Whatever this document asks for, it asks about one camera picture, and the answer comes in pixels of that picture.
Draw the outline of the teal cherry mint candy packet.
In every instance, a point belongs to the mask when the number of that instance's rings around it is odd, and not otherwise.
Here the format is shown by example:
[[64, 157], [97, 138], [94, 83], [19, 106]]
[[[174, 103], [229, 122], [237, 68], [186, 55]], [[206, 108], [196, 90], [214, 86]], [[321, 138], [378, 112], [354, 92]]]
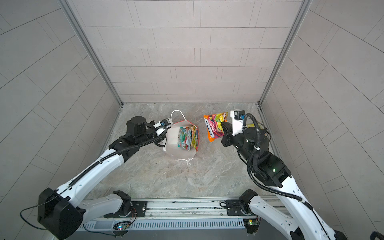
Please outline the teal cherry mint candy packet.
[[192, 138], [191, 127], [180, 127], [179, 134], [178, 134], [178, 147], [186, 151], [190, 151], [191, 138]]

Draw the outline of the orange fruits candy packet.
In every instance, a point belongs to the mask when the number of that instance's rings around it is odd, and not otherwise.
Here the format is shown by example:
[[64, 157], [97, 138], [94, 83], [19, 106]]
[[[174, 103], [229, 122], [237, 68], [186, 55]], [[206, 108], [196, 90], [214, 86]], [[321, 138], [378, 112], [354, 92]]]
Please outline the orange fruits candy packet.
[[204, 121], [207, 127], [209, 142], [224, 136], [222, 123], [227, 122], [228, 112], [204, 115]]

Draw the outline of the yellow green snack packet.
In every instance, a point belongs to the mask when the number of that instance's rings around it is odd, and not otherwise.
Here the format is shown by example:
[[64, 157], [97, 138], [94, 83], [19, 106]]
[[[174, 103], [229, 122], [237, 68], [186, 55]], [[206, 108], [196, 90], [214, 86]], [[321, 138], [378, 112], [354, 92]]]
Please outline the yellow green snack packet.
[[256, 124], [254, 124], [255, 127], [258, 126], [258, 128], [260, 130], [266, 130], [267, 128], [265, 127], [265, 125], [263, 123], [260, 123], [260, 122], [257, 122]]

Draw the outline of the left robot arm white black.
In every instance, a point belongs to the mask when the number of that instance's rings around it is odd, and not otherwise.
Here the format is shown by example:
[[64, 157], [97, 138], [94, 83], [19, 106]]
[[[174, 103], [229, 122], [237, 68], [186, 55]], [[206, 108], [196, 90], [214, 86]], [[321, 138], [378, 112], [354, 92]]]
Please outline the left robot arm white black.
[[148, 123], [136, 116], [127, 121], [126, 134], [111, 143], [107, 150], [77, 176], [55, 190], [39, 195], [37, 221], [57, 239], [64, 240], [80, 226], [105, 215], [133, 217], [131, 197], [122, 192], [95, 200], [86, 200], [89, 192], [113, 170], [127, 162], [141, 147], [161, 145], [171, 127], [171, 119]]

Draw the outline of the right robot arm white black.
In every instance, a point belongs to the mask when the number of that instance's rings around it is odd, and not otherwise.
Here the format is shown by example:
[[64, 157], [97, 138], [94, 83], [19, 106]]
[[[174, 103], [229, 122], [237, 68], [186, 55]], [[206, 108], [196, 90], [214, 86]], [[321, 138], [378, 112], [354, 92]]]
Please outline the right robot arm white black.
[[233, 146], [247, 165], [251, 180], [262, 190], [276, 195], [289, 215], [266, 203], [255, 191], [247, 190], [241, 197], [241, 207], [267, 221], [288, 240], [345, 240], [341, 231], [332, 229], [302, 194], [285, 163], [270, 152], [270, 136], [258, 124], [244, 127], [222, 123], [224, 147]]

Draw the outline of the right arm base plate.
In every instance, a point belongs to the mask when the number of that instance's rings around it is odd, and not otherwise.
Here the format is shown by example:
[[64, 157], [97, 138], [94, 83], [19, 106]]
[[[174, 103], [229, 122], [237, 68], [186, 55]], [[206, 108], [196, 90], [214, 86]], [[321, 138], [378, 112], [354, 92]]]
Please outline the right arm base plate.
[[246, 204], [239, 200], [225, 200], [220, 206], [227, 210], [228, 216], [254, 216]]

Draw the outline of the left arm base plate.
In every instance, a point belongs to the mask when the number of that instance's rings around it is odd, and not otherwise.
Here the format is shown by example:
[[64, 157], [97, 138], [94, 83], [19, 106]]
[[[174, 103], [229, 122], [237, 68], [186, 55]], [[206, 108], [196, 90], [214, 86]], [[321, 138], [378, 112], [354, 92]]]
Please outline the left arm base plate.
[[142, 218], [146, 214], [147, 205], [147, 201], [124, 201], [117, 212], [106, 214], [104, 218]]

